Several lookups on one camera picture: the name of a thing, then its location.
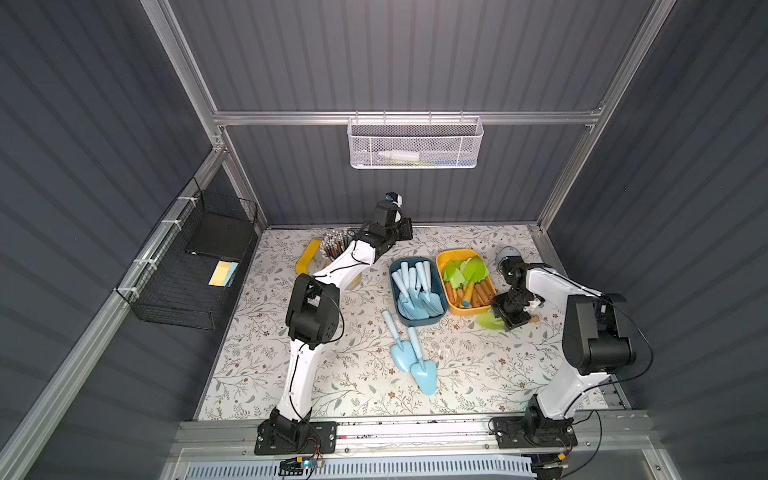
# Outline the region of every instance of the paper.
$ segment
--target paper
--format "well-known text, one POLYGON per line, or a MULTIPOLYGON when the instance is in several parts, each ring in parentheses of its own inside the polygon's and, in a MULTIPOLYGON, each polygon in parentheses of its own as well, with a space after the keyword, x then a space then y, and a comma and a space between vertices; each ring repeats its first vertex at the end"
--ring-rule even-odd
POLYGON ((208 285, 229 286, 232 280, 232 274, 237 268, 237 262, 219 262, 216 265, 214 274, 210 276, 208 285))

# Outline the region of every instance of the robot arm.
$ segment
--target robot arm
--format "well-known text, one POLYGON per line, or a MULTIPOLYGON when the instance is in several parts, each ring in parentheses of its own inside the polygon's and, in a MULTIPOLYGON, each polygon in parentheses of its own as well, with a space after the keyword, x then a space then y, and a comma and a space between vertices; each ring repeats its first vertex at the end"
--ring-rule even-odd
POLYGON ((343 335, 342 325, 341 334, 333 338, 341 315, 340 293, 395 242, 413 238, 411 220, 402 217, 401 205, 398 194, 387 194, 377 203, 373 219, 363 224, 337 259, 312 276, 296 278, 286 313, 291 338, 286 385, 270 419, 259 426, 259 437, 268 445, 264 453, 298 452, 306 445, 320 353, 343 335))
POLYGON ((528 407, 543 419, 573 418, 583 392, 635 360, 628 336, 632 327, 624 315, 627 301, 616 293, 588 289, 549 265, 526 263, 511 247, 500 252, 497 264, 511 289, 496 296, 493 307, 509 328, 527 323, 530 312, 544 302, 565 311, 565 360, 550 384, 539 391, 533 398, 534 404, 528 407))

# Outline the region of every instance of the patterned table surface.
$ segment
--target patterned table surface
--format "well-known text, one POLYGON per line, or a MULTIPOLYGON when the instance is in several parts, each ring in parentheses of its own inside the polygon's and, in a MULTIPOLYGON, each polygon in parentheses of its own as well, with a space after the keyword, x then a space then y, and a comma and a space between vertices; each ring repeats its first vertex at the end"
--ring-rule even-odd
MULTIPOLYGON (((299 256, 312 238, 327 230, 265 232, 243 288, 234 318, 203 399, 199 420, 263 419, 283 391, 289 359, 285 312, 299 256)), ((341 307, 344 337, 326 346, 314 383, 313 418, 340 416, 428 415, 515 412, 546 386, 563 356, 562 311, 540 309, 540 321, 510 332, 487 330, 474 317, 447 313, 440 323, 419 328, 425 358, 438 367, 438 392, 425 396, 413 378, 394 366, 394 340, 381 317, 395 306, 389 265, 403 257, 436 258, 453 248, 472 248, 492 270, 504 246, 517 247, 525 261, 540 261, 526 226, 417 227, 409 242, 392 250, 345 291, 341 307)), ((396 321, 401 338, 405 327, 396 321)), ((606 408, 599 389, 590 391, 582 409, 606 408)))

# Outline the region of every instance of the blue handle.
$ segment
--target blue handle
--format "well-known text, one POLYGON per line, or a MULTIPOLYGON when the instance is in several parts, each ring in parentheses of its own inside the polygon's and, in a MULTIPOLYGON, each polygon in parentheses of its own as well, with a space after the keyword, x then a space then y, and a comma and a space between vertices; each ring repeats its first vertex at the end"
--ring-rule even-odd
POLYGON ((400 346, 400 335, 397 333, 397 328, 395 327, 395 323, 392 321, 392 315, 389 314, 389 310, 384 310, 382 312, 382 316, 384 317, 384 323, 386 323, 389 332, 392 334, 392 338, 394 338, 398 346, 400 346))
POLYGON ((413 351, 416 354, 416 359, 421 362, 424 359, 424 356, 422 356, 422 346, 419 344, 419 336, 416 335, 415 327, 408 327, 408 338, 411 339, 411 345, 413 346, 413 351))

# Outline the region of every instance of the metal vent grate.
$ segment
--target metal vent grate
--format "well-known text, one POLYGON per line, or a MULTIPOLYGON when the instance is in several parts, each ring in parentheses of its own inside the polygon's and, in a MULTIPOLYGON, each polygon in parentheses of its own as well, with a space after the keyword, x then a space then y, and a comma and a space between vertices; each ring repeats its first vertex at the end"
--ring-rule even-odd
MULTIPOLYGON (((254 480, 279 479, 280 460, 242 462, 195 462, 187 470, 188 479, 254 480)), ((430 476, 503 475, 509 478, 536 478, 531 459, 513 455, 453 455, 423 457, 331 458, 316 468, 312 478, 416 478, 430 476)))

